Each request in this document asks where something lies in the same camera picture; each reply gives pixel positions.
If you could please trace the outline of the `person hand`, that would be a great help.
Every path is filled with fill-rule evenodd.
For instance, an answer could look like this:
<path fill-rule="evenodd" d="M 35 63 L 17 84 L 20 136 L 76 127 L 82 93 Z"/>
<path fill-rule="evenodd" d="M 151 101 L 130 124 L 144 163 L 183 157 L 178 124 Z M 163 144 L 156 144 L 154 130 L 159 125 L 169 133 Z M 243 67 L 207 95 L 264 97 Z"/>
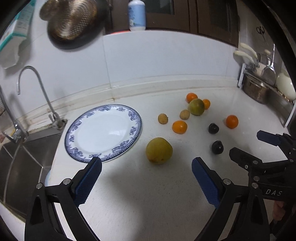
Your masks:
<path fill-rule="evenodd" d="M 285 215 L 284 202 L 274 201 L 273 203 L 273 219 L 280 221 Z"/>

